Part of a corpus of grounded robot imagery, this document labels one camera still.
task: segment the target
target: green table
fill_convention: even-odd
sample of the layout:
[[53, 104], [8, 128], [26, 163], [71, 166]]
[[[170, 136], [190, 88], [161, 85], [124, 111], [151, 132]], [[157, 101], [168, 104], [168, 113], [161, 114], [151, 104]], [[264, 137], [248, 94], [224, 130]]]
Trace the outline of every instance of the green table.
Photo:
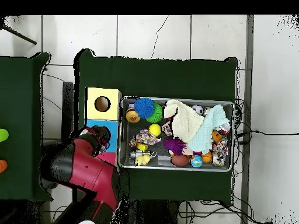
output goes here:
[[[74, 128], [84, 125], [85, 88], [118, 89], [123, 96], [235, 101], [237, 59], [171, 61], [94, 57], [91, 50], [75, 58]], [[231, 203], [231, 171], [163, 171], [127, 169], [130, 198], [144, 200], [220, 200]]]
[[0, 199], [47, 201], [40, 187], [40, 77], [50, 55], [0, 57], [0, 128], [9, 138], [0, 142], [0, 159], [8, 168], [0, 174]]

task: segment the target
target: metal tray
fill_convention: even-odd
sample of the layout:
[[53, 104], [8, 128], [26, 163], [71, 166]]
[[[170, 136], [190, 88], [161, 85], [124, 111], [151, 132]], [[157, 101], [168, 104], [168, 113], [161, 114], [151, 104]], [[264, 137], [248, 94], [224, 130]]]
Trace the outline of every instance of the metal tray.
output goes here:
[[[162, 170], [179, 170], [179, 171], [205, 171], [205, 172], [228, 172], [232, 168], [234, 153], [234, 144], [232, 137], [234, 136], [234, 118], [235, 118], [235, 106], [232, 102], [229, 101], [211, 101], [211, 100], [186, 100], [186, 99], [177, 99], [188, 106], [193, 106], [195, 104], [200, 106], [213, 107], [217, 104], [221, 104], [225, 111], [226, 117], [230, 120], [231, 130], [228, 134], [228, 155], [225, 158], [224, 165], [222, 167], [217, 167], [212, 163], [203, 163], [201, 167], [194, 168], [190, 164], [185, 167], [176, 167], [171, 163], [171, 157], [168, 153], [168, 150], [163, 146], [163, 141], [167, 137], [164, 132], [161, 132], [159, 137], [162, 140], [155, 145], [148, 146], [148, 151], [156, 151], [156, 157], [152, 158], [146, 166], [136, 166], [134, 164], [134, 159], [130, 158], [130, 152], [135, 151], [136, 147], [129, 147], [128, 142], [134, 137], [141, 129], [148, 128], [151, 123], [145, 119], [140, 119], [137, 123], [130, 123], [126, 120], [126, 110], [130, 103], [136, 101], [136, 97], [124, 96], [120, 100], [120, 116], [119, 116], [119, 140], [118, 140], [118, 154], [117, 162], [120, 167], [131, 168], [131, 169], [162, 169]], [[154, 102], [163, 106], [168, 100], [167, 98], [151, 98]], [[162, 119], [159, 123], [160, 126], [167, 123], [167, 119]]]

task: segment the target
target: green spiky ball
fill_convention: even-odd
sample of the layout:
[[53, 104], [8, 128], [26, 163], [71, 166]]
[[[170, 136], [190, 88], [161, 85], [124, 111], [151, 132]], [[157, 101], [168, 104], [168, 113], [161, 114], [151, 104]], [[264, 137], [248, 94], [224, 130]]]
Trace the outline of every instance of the green spiky ball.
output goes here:
[[155, 107], [155, 111], [153, 115], [147, 118], [147, 121], [150, 123], [157, 123], [163, 119], [162, 107], [156, 102], [154, 103], [154, 107]]

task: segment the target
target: orange object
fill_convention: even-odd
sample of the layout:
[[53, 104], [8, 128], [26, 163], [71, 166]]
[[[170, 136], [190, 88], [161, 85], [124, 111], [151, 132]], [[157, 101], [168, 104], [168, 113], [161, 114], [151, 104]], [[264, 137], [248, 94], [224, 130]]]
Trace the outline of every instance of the orange object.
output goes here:
[[203, 158], [204, 163], [208, 163], [212, 161], [213, 156], [212, 153], [209, 151], [205, 155], [201, 155], [201, 158]]
[[4, 172], [5, 169], [7, 169], [7, 162], [0, 160], [0, 173]]
[[215, 141], [215, 143], [219, 143], [222, 136], [216, 131], [215, 129], [212, 131], [212, 139]]

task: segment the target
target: orange ball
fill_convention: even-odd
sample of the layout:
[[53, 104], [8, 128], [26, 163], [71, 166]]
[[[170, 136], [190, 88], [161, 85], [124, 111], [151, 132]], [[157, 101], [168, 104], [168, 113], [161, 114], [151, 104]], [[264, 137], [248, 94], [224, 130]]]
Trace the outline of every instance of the orange ball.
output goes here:
[[7, 169], [7, 162], [0, 160], [0, 173], [4, 172], [5, 169]]
[[203, 158], [204, 163], [208, 163], [212, 161], [213, 156], [212, 153], [209, 151], [205, 155], [201, 155], [201, 158]]

